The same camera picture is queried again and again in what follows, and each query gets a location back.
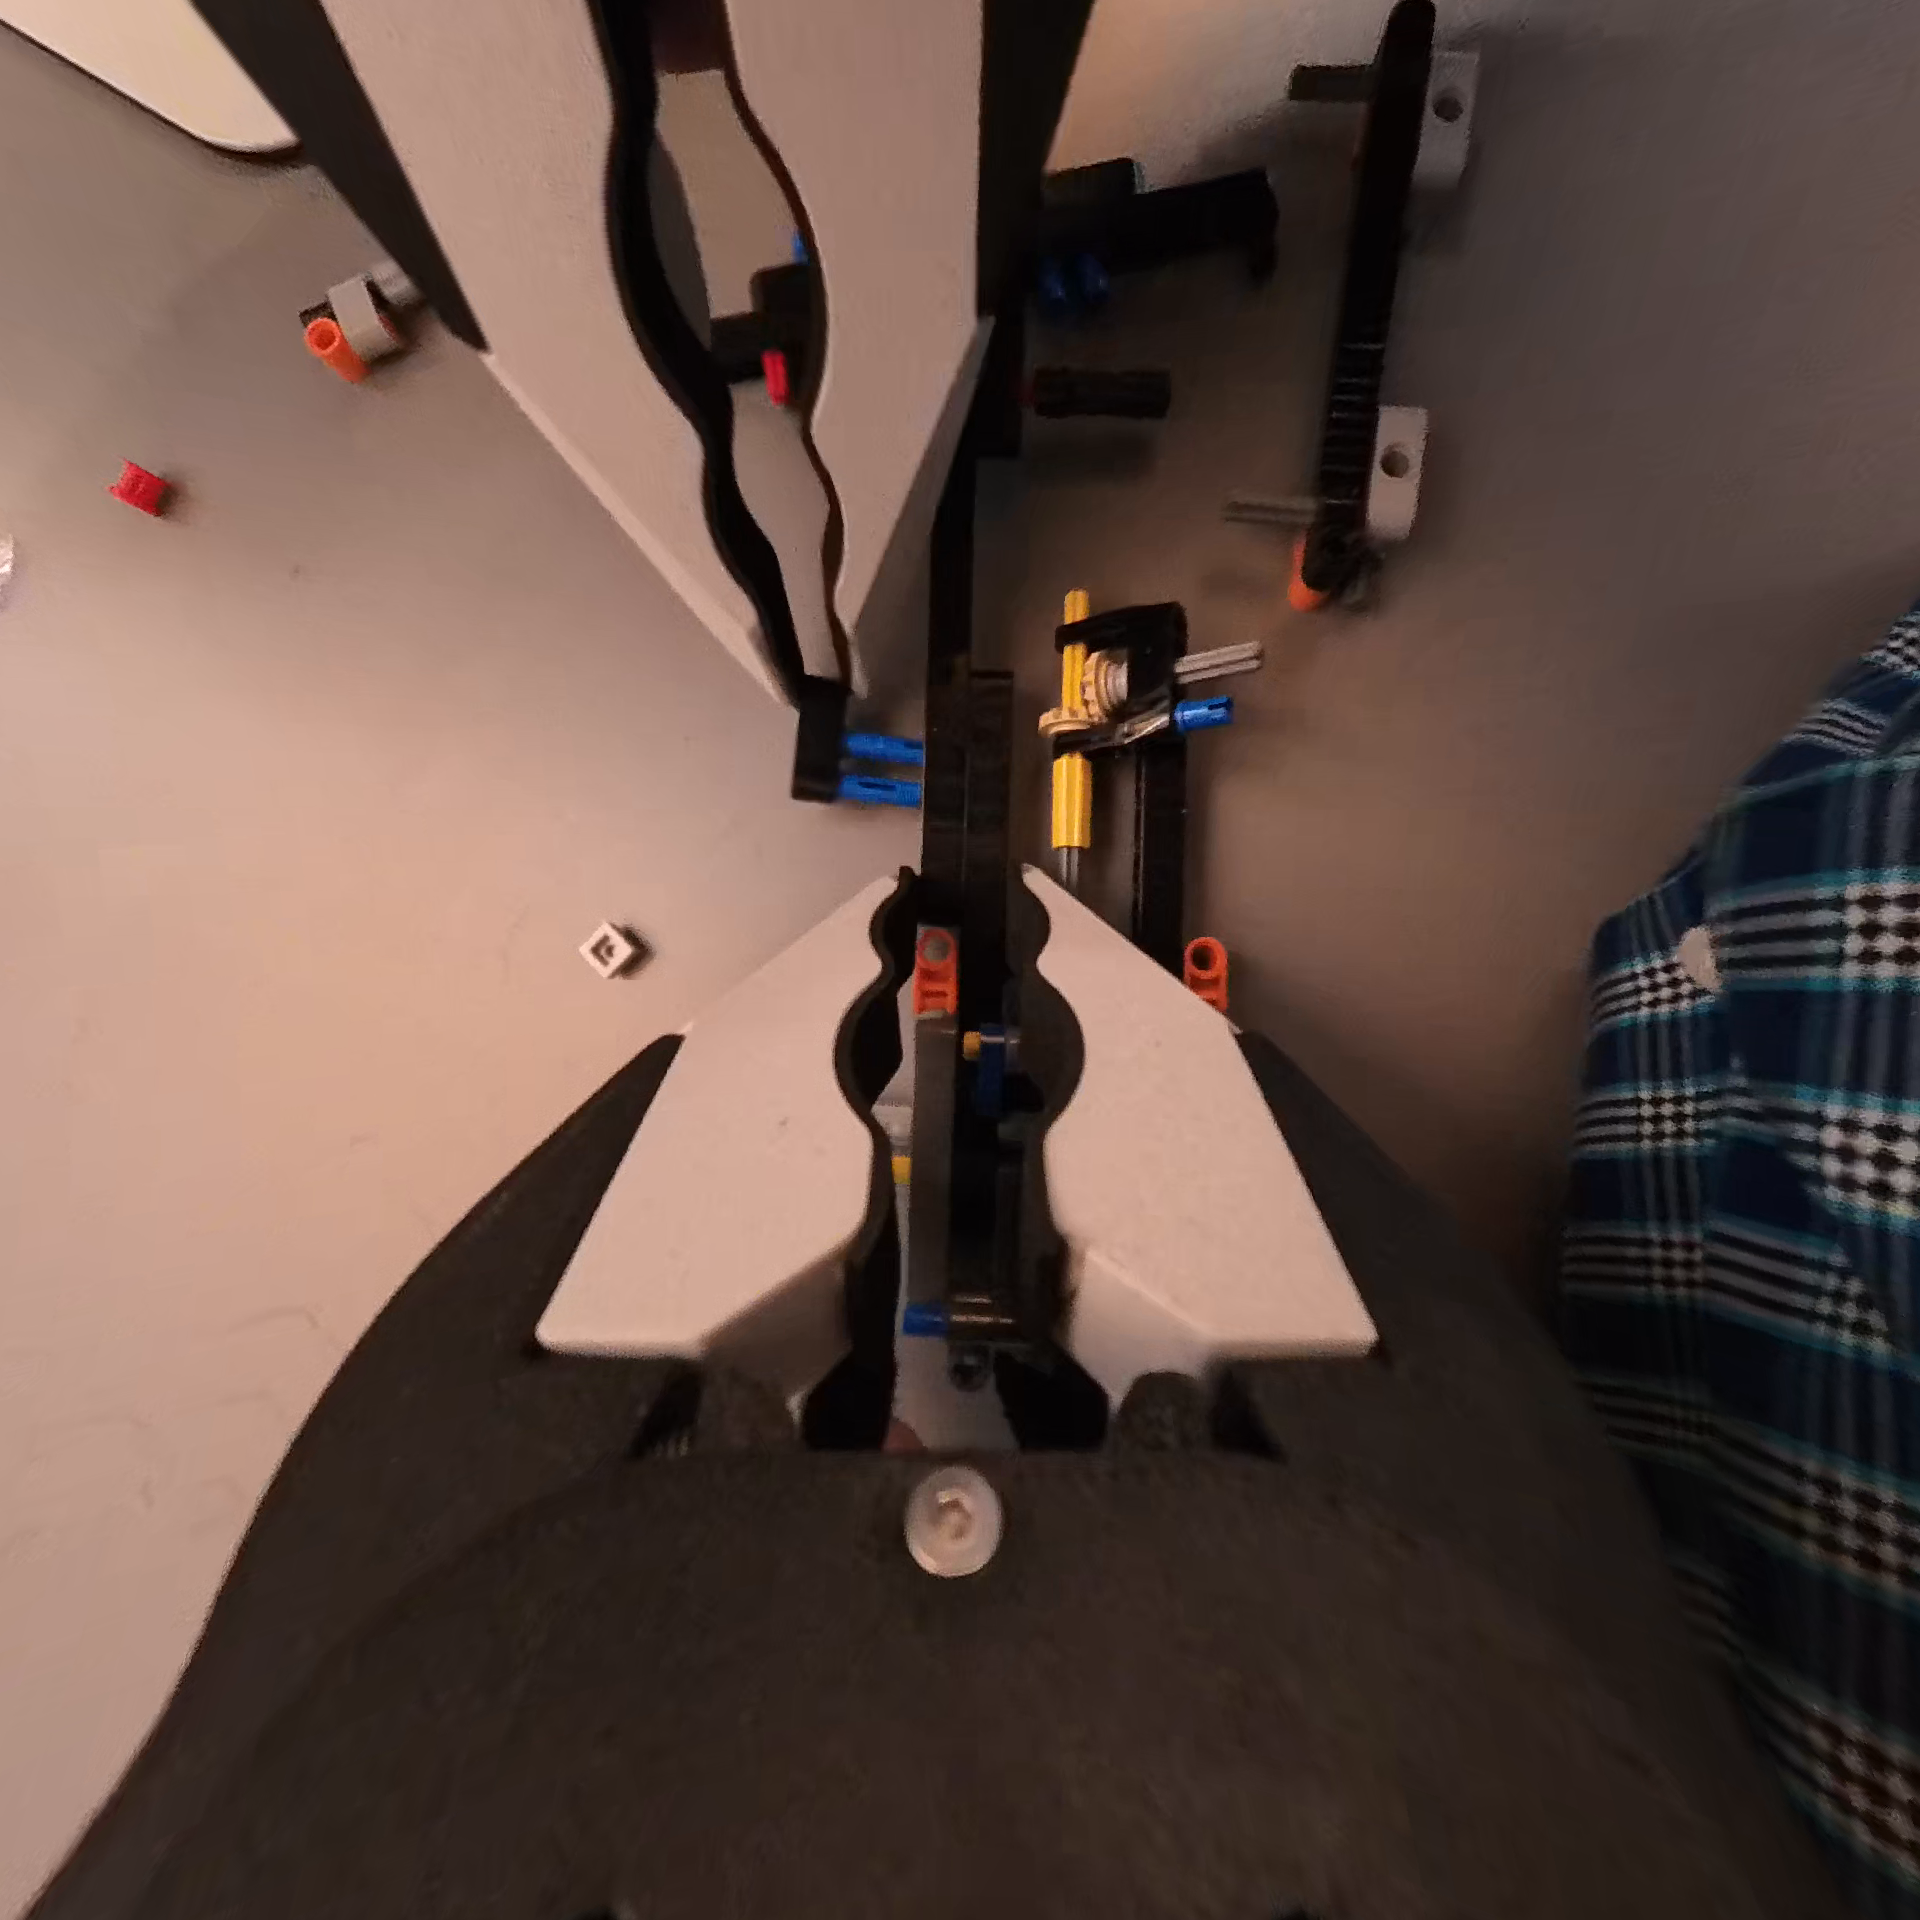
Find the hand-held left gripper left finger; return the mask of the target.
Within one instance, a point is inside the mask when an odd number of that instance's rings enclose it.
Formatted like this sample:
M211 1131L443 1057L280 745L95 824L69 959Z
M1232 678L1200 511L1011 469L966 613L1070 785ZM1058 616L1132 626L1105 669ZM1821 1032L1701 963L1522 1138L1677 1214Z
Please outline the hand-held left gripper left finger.
M810 1448L882 1448L904 1282L896 1146L911 871L699 1013L536 1322L543 1355L742 1378Z

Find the toy brick vehicle chassis assembly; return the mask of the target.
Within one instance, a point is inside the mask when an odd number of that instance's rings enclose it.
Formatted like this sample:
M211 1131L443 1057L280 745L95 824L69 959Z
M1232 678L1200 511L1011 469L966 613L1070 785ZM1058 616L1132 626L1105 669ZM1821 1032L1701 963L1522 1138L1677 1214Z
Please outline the toy brick vehicle chassis assembly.
M1022 419L1162 419L1171 377L1024 364L1024 322L992 331L931 533L931 639L916 948L916 1114L904 1249L916 1278L903 1332L938 1339L947 1379L995 1387L1020 1445L1089 1447L1107 1420L1066 1347L1066 1243L1043 1197L1043 1083L1061 1023L1041 1008L1032 948L1015 921L1013 680L972 657L977 477L1020 452ZM1209 937L1183 946L1188 732L1225 727L1232 700L1197 700L1252 670L1256 647L1189 666L1186 613L1166 602L1095 617L1089 666L1068 666L1070 748L1136 778L1132 938L1188 991L1231 1008L1231 959Z

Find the grey orange toy connector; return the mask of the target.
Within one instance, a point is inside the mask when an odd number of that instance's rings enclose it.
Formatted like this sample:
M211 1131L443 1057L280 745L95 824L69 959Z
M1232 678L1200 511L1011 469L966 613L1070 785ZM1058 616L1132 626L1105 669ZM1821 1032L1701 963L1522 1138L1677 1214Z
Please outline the grey orange toy connector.
M420 289L393 259L335 283L323 299L301 310L306 354L338 379L360 386L414 342Z

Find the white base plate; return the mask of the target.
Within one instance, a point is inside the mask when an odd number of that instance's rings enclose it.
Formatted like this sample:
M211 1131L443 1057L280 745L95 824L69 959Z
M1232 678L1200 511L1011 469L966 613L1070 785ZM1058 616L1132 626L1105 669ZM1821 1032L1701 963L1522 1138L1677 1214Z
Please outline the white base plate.
M301 144L190 3L2 3L2 26L213 151Z

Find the black toy piece blue pins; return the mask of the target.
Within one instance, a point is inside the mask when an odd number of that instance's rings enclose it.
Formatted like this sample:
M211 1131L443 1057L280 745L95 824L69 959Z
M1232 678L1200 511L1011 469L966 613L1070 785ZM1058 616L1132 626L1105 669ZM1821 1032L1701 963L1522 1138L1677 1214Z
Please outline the black toy piece blue pins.
M925 748L917 738L848 723L848 686L804 676L790 797L801 804L920 811Z

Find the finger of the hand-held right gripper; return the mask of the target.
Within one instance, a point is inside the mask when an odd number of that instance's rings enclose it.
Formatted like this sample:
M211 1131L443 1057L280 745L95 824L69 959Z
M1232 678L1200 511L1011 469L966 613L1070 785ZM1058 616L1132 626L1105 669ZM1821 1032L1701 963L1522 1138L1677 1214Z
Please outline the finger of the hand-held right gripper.
M977 305L980 3L732 3L732 103L804 233L808 347L773 535L804 664L885 686L938 472L990 338Z
M808 666L660 140L678 4L323 4L496 377L782 707Z

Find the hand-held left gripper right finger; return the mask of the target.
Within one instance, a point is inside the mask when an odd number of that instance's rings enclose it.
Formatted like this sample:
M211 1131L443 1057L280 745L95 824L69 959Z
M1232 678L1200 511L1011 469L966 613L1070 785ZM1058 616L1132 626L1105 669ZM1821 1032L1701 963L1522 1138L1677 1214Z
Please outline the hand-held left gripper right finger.
M1128 1393L1374 1356L1380 1330L1243 1036L1040 865L1010 920L1020 1160L1015 1334L997 1394L1024 1453L1101 1445Z

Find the black toy gear rack assembly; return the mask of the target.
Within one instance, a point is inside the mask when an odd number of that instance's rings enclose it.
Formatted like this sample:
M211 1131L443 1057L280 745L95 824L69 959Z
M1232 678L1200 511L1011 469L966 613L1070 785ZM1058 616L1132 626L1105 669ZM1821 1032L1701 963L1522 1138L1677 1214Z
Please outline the black toy gear rack assembly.
M1300 63L1288 77L1288 106L1358 114L1316 477L1295 499L1227 499L1223 517L1296 533L1286 588L1296 613L1361 607L1418 514L1428 412L1382 389L1412 221L1464 182L1479 87L1479 56L1433 36L1431 3L1398 3L1372 61Z

